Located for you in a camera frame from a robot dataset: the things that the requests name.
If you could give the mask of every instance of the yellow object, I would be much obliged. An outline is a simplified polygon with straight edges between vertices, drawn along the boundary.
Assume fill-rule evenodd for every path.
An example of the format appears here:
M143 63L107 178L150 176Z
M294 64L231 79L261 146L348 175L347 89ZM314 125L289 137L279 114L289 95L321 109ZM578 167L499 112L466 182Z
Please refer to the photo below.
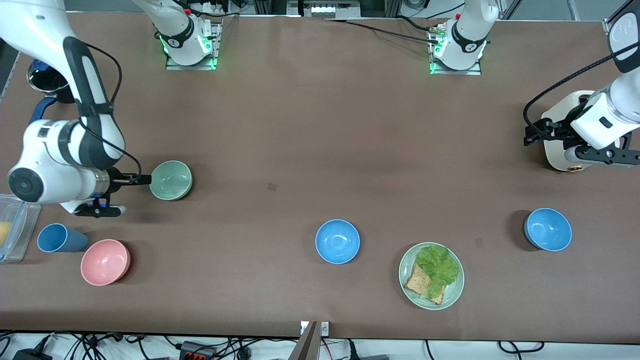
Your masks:
M4 247L9 232L11 231L11 223L8 221L0 221L0 248Z

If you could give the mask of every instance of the blue bowl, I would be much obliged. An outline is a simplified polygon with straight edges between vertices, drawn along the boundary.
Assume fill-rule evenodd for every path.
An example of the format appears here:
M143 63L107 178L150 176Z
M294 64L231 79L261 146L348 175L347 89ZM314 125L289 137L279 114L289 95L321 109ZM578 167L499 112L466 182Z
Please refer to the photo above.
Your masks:
M348 263L360 250L358 230L348 221L329 220L316 233L316 250L327 263Z
M524 233L531 243L543 250L560 251L571 243L571 225L558 211L540 208L524 223Z

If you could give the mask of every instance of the table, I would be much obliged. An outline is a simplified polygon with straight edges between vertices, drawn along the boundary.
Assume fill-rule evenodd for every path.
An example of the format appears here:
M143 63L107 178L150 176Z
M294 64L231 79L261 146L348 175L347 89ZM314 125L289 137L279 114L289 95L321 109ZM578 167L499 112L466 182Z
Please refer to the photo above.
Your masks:
M70 20L124 68L115 117L127 150L146 172L185 161L195 184L177 202L120 190L113 200L128 213L115 219L45 206L35 234L63 222L92 243L122 240L131 271L93 287L82 253L43 254L32 242L23 262L0 267L2 327L297 336L301 320L329 320L333 337L640 340L638 169L561 174L541 146L522 146L524 104L607 54L600 23L498 22L483 75L457 77L429 75L424 44L320 19L237 19L214 72L165 71L143 14ZM367 23L420 35L400 20ZM110 92L115 67L96 58ZM2 174L40 99L20 76L29 61L0 104ZM592 70L533 116L617 75L613 64ZM524 238L524 219L542 206L572 223L560 253ZM346 265L314 248L331 218L362 236ZM465 268L462 297L443 311L415 307L398 282L402 255L423 241L448 246Z

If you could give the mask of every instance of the plate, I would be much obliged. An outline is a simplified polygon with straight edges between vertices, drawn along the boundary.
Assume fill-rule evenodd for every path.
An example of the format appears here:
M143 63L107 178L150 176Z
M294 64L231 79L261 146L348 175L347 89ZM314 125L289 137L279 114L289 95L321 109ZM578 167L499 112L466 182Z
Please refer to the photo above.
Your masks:
M460 272L458 273L458 277L456 278L456 280L447 285L444 290L444 299L442 301L442 305L436 305L433 301L430 301L428 299L420 299L420 295L404 287L404 284L406 284L409 276L411 276L411 270L413 269L413 264L415 263L415 257L423 248L434 245L440 245L449 250L449 252L453 256L453 260L455 260L460 267ZM465 287L465 272L462 269L460 260L453 253L453 251L451 251L451 249L439 243L420 243L407 250L402 257L402 260L400 260L398 278L400 279L400 287L402 288L402 291L404 292L406 297L408 297L409 300L411 300L411 302L413 302L415 305L427 310L443 310L453 305L460 298L462 289Z

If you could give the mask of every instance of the clear plastic box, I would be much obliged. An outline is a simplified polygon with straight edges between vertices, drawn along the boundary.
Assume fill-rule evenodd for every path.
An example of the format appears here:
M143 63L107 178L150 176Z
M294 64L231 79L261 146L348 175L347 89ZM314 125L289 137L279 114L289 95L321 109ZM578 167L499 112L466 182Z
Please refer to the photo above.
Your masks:
M0 194L0 264L24 258L39 214L40 205Z

